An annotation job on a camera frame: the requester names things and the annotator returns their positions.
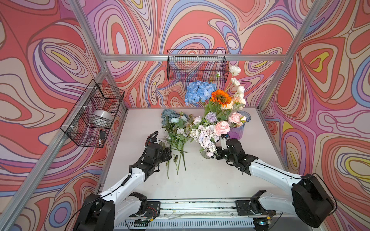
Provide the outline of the clear glass vase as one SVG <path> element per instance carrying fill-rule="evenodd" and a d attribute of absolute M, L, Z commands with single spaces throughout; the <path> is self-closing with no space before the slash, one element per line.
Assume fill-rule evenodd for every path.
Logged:
<path fill-rule="evenodd" d="M 211 152 L 207 149 L 200 151 L 200 154 L 203 158 L 206 158 L 206 159 L 213 159 L 215 156 L 214 152 Z"/>

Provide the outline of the pale pink hydrangea bunch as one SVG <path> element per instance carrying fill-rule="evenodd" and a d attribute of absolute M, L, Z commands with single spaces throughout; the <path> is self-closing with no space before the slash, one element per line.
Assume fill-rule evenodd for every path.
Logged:
<path fill-rule="evenodd" d="M 217 136 L 214 132 L 214 126 L 207 122 L 207 120 L 202 116 L 197 116 L 194 118 L 190 127 L 190 137 L 193 141 L 200 145 L 200 151 L 207 149 L 214 152 L 217 155 L 216 143 L 220 140 L 220 136 Z"/>

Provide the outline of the purple allium flower stem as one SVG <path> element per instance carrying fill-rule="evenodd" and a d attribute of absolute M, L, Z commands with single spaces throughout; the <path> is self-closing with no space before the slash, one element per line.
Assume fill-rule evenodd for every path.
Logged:
<path fill-rule="evenodd" d="M 218 120 L 217 115 L 214 112 L 208 112 L 205 116 L 205 119 L 207 120 L 207 122 L 212 123 L 212 124 L 216 123 Z"/>

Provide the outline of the cream pink rose stem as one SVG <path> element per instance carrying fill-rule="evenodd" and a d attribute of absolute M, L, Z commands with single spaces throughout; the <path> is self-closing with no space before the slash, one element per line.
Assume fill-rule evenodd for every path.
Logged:
<path fill-rule="evenodd" d="M 222 110 L 241 110 L 246 106 L 246 100 L 243 94 L 236 94 L 231 98 L 231 101 L 224 106 L 221 106 Z"/>

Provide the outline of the white poppy flower stem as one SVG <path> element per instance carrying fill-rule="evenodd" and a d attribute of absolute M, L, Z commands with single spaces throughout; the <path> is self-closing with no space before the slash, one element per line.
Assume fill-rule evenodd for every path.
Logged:
<path fill-rule="evenodd" d="M 241 68 L 235 65 L 232 65 L 229 67 L 229 73 L 231 74 L 232 78 L 226 89 L 224 89 L 224 92 L 228 92 L 232 87 L 236 86 L 239 87 L 241 84 L 236 78 L 241 73 Z"/>

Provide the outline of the orange artificial daisy flower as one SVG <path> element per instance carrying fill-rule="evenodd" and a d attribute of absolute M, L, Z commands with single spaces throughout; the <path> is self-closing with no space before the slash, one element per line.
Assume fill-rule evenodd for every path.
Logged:
<path fill-rule="evenodd" d="M 234 102 L 232 98 L 223 90 L 216 90 L 211 93 L 211 98 L 204 107 L 204 116 L 212 112 L 216 115 L 218 121 L 227 121 L 231 111 L 233 110 Z"/>

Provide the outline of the blue hydrangea stem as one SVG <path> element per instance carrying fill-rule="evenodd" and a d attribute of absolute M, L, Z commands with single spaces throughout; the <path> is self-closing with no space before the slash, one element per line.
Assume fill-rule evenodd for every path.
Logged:
<path fill-rule="evenodd" d="M 215 83 L 206 81 L 195 81 L 189 83 L 185 97 L 186 105 L 197 104 L 199 102 L 205 103 L 210 100 L 213 92 L 217 90 Z"/>

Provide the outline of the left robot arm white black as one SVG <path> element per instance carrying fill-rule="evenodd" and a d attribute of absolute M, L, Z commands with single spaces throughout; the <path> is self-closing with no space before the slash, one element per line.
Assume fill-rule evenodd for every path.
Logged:
<path fill-rule="evenodd" d="M 160 202 L 151 205 L 147 197 L 135 192 L 160 164 L 171 160 L 172 152 L 157 140 L 158 131 L 148 136 L 145 149 L 138 161 L 129 166 L 128 174 L 100 194 L 91 194 L 83 202 L 76 218 L 74 231 L 112 231 L 129 217 L 137 224 L 148 224 L 160 214 Z"/>

